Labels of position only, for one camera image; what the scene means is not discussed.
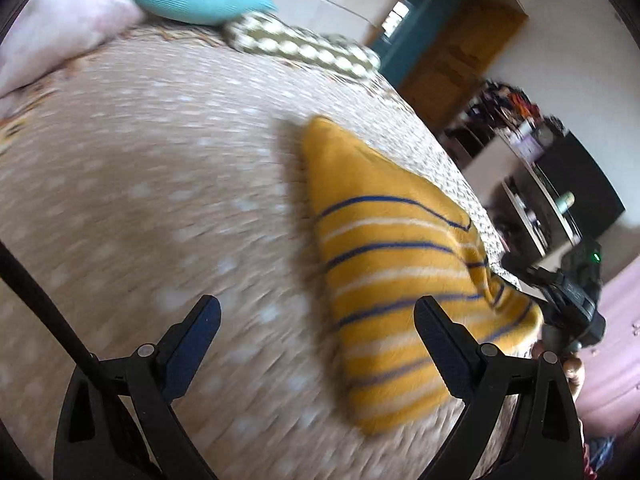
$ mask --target human hand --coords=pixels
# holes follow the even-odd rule
[[[538,341],[531,349],[531,357],[537,359],[544,351],[545,347],[542,341]],[[562,370],[564,370],[566,380],[569,383],[569,390],[575,402],[584,384],[584,365],[576,354],[572,354],[571,357],[567,359],[562,359],[561,363]]]

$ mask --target white and pink pillow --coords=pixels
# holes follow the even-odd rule
[[[133,0],[29,0],[0,44],[0,99],[143,17]]]

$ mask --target wooden door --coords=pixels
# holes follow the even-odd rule
[[[526,19],[500,4],[463,0],[399,94],[432,132],[440,131],[476,92],[483,73]]]

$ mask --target yellow patterned fabric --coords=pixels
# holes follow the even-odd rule
[[[530,344],[542,322],[530,299],[488,268],[467,213],[329,119],[303,151],[354,422],[380,433],[447,398],[413,320],[431,295],[479,342]]]

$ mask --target beige blanket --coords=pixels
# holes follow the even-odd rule
[[[499,270],[485,211],[385,82],[240,54],[198,30],[109,44],[0,157],[0,238],[100,358],[156,342],[203,293],[220,299],[220,332],[174,407],[221,480],[410,480],[460,413],[450,402],[377,438],[344,416],[300,157],[316,114],[443,189]],[[0,285],[0,417],[47,478],[72,369]]]

